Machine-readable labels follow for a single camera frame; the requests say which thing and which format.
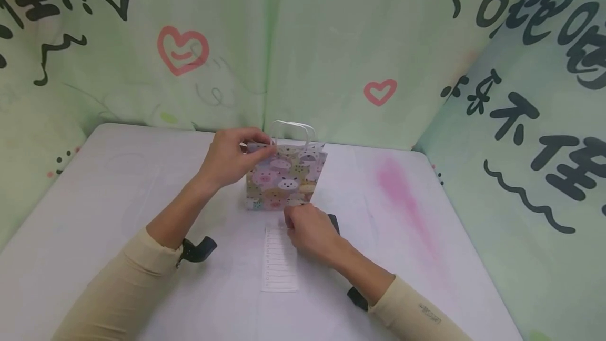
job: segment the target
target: checklist card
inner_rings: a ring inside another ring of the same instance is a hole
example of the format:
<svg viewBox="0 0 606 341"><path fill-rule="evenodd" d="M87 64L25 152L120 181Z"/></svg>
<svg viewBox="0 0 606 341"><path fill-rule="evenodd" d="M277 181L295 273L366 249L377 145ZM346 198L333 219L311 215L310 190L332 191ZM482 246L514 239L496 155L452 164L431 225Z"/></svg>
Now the checklist card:
<svg viewBox="0 0 606 341"><path fill-rule="evenodd" d="M262 292L292 293L299 290L297 251L285 228L266 228L262 281Z"/></svg>

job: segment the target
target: forearm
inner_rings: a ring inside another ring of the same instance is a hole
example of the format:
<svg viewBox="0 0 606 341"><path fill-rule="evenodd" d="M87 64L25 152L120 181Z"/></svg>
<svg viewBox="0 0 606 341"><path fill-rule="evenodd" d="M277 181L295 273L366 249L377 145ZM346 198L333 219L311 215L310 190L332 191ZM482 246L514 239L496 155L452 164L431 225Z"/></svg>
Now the forearm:
<svg viewBox="0 0 606 341"><path fill-rule="evenodd" d="M87 285L53 341L131 340L176 271L183 250L139 231Z"/></svg>
<svg viewBox="0 0 606 341"><path fill-rule="evenodd" d="M438 307L410 285L364 257L349 243L334 268L366 298L369 312L401 340L471 341Z"/></svg>
<svg viewBox="0 0 606 341"><path fill-rule="evenodd" d="M194 221L218 187L204 178L195 178L154 218L146 229L160 245L177 249Z"/></svg>
<svg viewBox="0 0 606 341"><path fill-rule="evenodd" d="M335 256L334 269L362 294L368 305L375 305L395 276L358 252L343 239L341 252Z"/></svg>

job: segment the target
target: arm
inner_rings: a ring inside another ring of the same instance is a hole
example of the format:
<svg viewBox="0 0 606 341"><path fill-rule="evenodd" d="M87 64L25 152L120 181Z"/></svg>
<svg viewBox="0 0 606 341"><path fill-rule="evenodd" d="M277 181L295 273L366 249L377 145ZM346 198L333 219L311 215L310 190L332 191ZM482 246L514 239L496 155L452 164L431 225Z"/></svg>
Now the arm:
<svg viewBox="0 0 606 341"><path fill-rule="evenodd" d="M394 274L364 257L311 204L287 207L292 244L343 275L368 301L370 312L402 340L471 341L440 309Z"/></svg>
<svg viewBox="0 0 606 341"><path fill-rule="evenodd" d="M270 138L256 128L215 134L198 174L93 278L53 340L135 338L176 272L180 245L206 203L276 151L272 146L244 154L240 142L247 141Z"/></svg>

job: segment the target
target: patterned gift bag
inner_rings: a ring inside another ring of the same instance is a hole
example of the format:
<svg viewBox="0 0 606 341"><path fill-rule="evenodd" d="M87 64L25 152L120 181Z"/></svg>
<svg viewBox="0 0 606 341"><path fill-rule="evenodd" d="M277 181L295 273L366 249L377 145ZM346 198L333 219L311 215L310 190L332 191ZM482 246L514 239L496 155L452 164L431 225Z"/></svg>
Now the patterned gift bag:
<svg viewBox="0 0 606 341"><path fill-rule="evenodd" d="M285 206L309 203L316 183L322 173L327 153L322 151L324 143L310 142L306 124L275 121L303 127L306 130L305 145L278 145L278 153L260 162L246 174L246 208L249 210L283 210ZM248 143L248 153L267 145Z"/></svg>

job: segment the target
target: hand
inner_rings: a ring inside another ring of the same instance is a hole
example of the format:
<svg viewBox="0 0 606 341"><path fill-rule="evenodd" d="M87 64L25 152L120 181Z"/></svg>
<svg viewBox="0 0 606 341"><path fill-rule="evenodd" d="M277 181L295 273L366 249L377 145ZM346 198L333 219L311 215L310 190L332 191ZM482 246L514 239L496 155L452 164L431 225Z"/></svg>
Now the hand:
<svg viewBox="0 0 606 341"><path fill-rule="evenodd" d="M284 208L288 237L295 248L310 254L325 265L335 267L352 246L340 237L328 215L306 204Z"/></svg>
<svg viewBox="0 0 606 341"><path fill-rule="evenodd" d="M271 145L246 154L240 143L251 141L270 144L271 138L257 127L217 131L194 180L217 191L239 181L256 164L277 151L276 145Z"/></svg>

